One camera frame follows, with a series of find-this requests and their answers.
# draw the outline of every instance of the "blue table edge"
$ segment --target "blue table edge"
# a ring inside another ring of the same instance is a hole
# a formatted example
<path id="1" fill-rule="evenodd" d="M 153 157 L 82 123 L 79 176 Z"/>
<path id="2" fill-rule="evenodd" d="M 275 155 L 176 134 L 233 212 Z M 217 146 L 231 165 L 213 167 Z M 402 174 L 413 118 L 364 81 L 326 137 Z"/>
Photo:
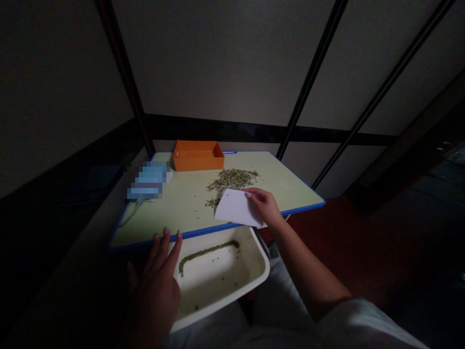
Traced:
<path id="1" fill-rule="evenodd" d="M 241 151 L 241 153 L 244 152 L 244 153 L 259 153 L 259 152 L 268 152 L 270 153 L 271 155 L 273 155 L 270 151 L 268 150 L 255 150 L 255 151 Z M 155 153 L 152 158 L 150 159 L 150 161 L 153 161 L 155 155 L 157 154 Z M 223 152 L 223 154 L 237 154 L 238 152 L 237 151 L 234 151 L 234 152 Z M 323 202 L 319 203 L 319 204 L 314 204 L 314 205 L 309 205 L 309 206 L 304 206 L 304 207 L 299 207 L 299 208 L 293 208 L 293 209 L 290 209 L 290 210 L 287 210 L 287 211 L 282 211 L 281 212 L 281 215 L 282 216 L 289 216 L 289 215 L 292 215 L 292 214 L 296 214 L 296 213 L 300 213 L 300 212 L 304 212 L 304 211 L 309 211 L 311 209 L 315 209 L 315 208 L 320 208 L 320 207 L 323 207 L 325 204 L 326 204 L 326 200 L 323 199 L 317 192 L 315 192 L 307 183 L 305 183 L 299 176 L 297 176 L 289 167 L 287 167 L 286 165 L 284 165 L 284 167 L 286 167 L 289 171 L 291 171 L 297 178 L 299 178 L 302 183 L 304 183 L 307 187 L 309 187 L 315 194 L 317 194 L 320 199 L 323 200 Z M 152 240 L 146 240 L 146 241 L 141 241 L 141 242 L 136 242 L 136 243 L 132 243 L 132 244 L 129 244 L 129 245 L 123 245 L 123 246 L 117 246 L 117 247 L 111 247 L 111 241 L 113 240 L 113 238 L 115 237 L 115 234 L 116 234 L 116 231 L 118 230 L 118 227 L 120 225 L 120 222 L 121 220 L 123 219 L 124 217 L 124 214 L 126 213 L 127 209 L 129 208 L 129 205 L 131 205 L 131 202 L 127 203 L 126 204 L 126 207 L 124 208 L 124 211 L 123 213 L 121 214 L 121 216 L 119 217 L 118 221 L 116 222 L 114 228 L 113 228 L 113 231 L 111 232 L 111 237 L 110 239 L 108 240 L 107 242 L 107 245 L 106 245 L 106 250 L 108 252 L 120 252 L 120 251 L 125 251 L 125 250 L 130 250 L 130 249 L 133 249 L 135 247 L 140 247 L 140 246 L 144 246 L 144 245 L 149 245 L 152 243 Z M 194 238 L 194 237 L 197 237 L 197 236 L 200 236 L 200 235 L 205 235 L 205 234 L 210 234 L 210 233 L 214 233 L 214 232 L 217 232 L 217 231 L 220 231 L 220 230 L 226 230 L 226 229 L 231 229 L 231 228 L 236 228 L 236 227 L 239 227 L 239 226 L 242 226 L 242 224 L 237 224 L 237 223 L 226 223 L 226 224 L 220 224 L 220 225 L 215 225 L 215 226 L 212 226 L 212 227 L 208 227 L 208 228 L 202 228 L 202 229 L 198 229 L 198 230 L 192 230 L 192 231 L 189 231 L 189 232 L 185 232 L 183 233 L 183 239 L 187 239 L 187 238 Z M 171 238 L 170 238 L 170 242 L 174 242 L 176 241 L 176 234 L 174 235 L 171 235 Z"/>

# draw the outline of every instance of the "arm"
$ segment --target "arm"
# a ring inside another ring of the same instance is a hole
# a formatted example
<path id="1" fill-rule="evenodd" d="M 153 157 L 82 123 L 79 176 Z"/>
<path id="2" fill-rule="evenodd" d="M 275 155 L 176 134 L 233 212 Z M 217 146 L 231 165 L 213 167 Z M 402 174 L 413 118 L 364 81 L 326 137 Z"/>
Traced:
<path id="1" fill-rule="evenodd" d="M 300 298 L 314 319 L 320 319 L 339 302 L 352 297 L 284 220 L 271 193 L 257 188 L 244 191 L 270 228 Z"/>

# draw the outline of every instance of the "hand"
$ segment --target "hand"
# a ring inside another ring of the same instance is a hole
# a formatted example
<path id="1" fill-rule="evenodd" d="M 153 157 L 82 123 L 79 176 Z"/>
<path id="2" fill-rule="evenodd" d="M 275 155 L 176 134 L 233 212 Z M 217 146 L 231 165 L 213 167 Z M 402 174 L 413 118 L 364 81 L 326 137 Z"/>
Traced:
<path id="1" fill-rule="evenodd" d="M 247 192 L 246 197 L 252 201 L 260 217 L 270 228 L 277 228 L 282 222 L 286 222 L 279 211 L 272 193 L 258 188 L 247 188 L 242 190 Z"/>
<path id="2" fill-rule="evenodd" d="M 181 290 L 173 278 L 183 236 L 178 231 L 176 244 L 168 256 L 171 233 L 164 238 L 155 234 L 147 264 L 138 278 L 131 262 L 127 264 L 130 303 L 122 337 L 125 348 L 158 348 L 163 345 L 173 326 Z"/>

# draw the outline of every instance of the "left hand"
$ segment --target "left hand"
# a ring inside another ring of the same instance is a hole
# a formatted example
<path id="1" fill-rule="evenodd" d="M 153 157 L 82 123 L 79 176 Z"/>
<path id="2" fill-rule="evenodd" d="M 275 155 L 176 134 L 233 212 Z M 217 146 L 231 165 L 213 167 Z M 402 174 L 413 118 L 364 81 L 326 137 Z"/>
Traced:
<path id="1" fill-rule="evenodd" d="M 166 227 L 160 244 L 158 234 L 140 278 L 127 264 L 130 304 L 122 345 L 126 348 L 158 348 L 163 345 L 178 311 L 181 290 L 173 278 L 183 236 L 178 231 L 176 244 L 168 256 L 171 233 Z"/>

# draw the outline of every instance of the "white basin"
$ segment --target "white basin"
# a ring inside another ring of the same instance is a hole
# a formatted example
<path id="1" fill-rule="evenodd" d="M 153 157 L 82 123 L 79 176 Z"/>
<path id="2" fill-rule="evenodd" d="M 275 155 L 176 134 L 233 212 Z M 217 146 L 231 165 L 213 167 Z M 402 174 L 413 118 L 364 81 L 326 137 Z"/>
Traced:
<path id="1" fill-rule="evenodd" d="M 235 240 L 239 248 L 224 247 L 184 264 L 188 255 Z M 242 297 L 266 280 L 270 264 L 252 228 L 240 226 L 183 241 L 174 278 L 181 303 L 171 332 L 184 328 Z"/>

